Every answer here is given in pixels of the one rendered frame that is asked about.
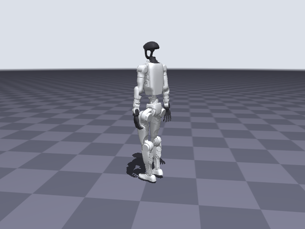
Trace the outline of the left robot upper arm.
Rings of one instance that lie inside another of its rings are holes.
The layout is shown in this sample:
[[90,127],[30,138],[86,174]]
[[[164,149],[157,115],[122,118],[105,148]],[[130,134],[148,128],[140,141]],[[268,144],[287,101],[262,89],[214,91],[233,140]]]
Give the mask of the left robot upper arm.
[[137,67],[137,86],[139,88],[139,94],[143,93],[143,85],[144,85],[144,79],[145,74],[148,72],[148,65],[139,65]]

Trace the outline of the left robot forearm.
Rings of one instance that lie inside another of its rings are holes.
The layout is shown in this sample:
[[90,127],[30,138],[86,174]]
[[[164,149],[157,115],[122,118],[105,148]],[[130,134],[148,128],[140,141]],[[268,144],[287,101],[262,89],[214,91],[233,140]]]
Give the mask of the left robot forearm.
[[[140,100],[141,100],[141,96],[139,95],[139,88],[135,87],[134,88],[134,102],[133,102],[133,109],[132,109],[132,113],[135,114],[135,110],[138,109],[140,107]],[[139,110],[140,111],[140,110]]]

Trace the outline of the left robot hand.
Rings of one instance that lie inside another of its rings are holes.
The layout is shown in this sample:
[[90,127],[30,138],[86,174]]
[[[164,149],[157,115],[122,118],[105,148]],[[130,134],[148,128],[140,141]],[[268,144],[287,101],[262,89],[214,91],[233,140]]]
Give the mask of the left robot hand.
[[133,116],[134,116],[134,123],[135,123],[135,127],[138,128],[139,130],[141,130],[141,129],[143,129],[143,127],[140,127],[138,115],[139,115],[139,110],[136,109],[135,110],[135,114],[133,114]]

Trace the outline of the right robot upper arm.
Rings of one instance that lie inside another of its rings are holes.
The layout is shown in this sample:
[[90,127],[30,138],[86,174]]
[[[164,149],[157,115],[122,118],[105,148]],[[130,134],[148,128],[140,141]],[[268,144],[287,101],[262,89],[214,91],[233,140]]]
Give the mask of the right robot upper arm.
[[168,78],[167,78],[167,67],[165,64],[163,65],[163,75],[164,75],[164,81],[163,81],[163,91],[167,90],[169,88],[168,86]]

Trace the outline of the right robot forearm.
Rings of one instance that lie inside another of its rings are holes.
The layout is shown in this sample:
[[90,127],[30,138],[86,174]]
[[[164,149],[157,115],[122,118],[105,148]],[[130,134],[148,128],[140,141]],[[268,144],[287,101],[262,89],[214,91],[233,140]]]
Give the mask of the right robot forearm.
[[169,107],[169,88],[163,91],[163,98],[164,107]]

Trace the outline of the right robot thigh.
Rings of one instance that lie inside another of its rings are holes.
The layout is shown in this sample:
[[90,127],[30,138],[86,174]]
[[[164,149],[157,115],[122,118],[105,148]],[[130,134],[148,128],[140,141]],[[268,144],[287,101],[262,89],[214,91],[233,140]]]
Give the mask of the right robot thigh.
[[161,125],[161,118],[165,115],[166,110],[162,107],[162,112],[157,115],[153,116],[150,121],[150,133],[151,133],[151,142],[154,146],[157,146],[160,144],[161,140],[158,136],[159,128]]

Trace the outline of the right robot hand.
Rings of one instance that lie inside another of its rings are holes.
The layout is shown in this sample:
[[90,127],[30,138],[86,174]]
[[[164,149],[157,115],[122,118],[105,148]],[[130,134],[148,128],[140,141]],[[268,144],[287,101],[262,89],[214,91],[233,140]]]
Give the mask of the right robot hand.
[[[168,121],[169,121],[169,120],[171,121],[171,112],[170,112],[169,108],[170,108],[170,104],[169,104],[169,107],[164,107],[164,109],[166,110],[166,112],[165,112],[165,115],[164,115],[163,122],[164,122],[164,120],[165,120],[165,117],[166,117],[166,121],[165,121],[165,122],[167,122],[167,119],[168,119]],[[169,115],[170,115],[170,116],[169,116]]]

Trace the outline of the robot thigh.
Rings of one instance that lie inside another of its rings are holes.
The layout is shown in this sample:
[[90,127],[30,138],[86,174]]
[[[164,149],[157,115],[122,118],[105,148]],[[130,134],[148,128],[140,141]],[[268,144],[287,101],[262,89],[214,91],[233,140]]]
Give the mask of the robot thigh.
[[165,115],[166,110],[162,107],[162,112],[157,115],[153,116],[150,121],[150,133],[151,133],[151,142],[154,146],[157,146],[160,144],[161,140],[158,136],[159,128],[161,125],[161,118]]
[[140,111],[138,118],[139,118],[139,124],[140,127],[143,127],[143,129],[138,130],[138,136],[139,140],[141,142],[141,145],[148,144],[150,147],[150,151],[153,149],[153,143],[151,141],[148,141],[148,134],[149,134],[149,122],[151,121],[153,116],[152,109],[146,109],[144,111]]

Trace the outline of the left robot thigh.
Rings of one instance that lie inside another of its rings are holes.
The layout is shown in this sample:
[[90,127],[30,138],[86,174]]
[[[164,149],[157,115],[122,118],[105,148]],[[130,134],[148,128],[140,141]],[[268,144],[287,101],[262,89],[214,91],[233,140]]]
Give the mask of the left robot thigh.
[[152,109],[146,109],[144,111],[140,111],[138,118],[139,118],[139,124],[140,127],[143,127],[143,129],[138,130],[138,136],[139,140],[141,142],[141,145],[148,144],[150,147],[150,151],[153,149],[153,143],[151,141],[148,141],[148,134],[149,134],[149,122],[151,121],[153,116]]

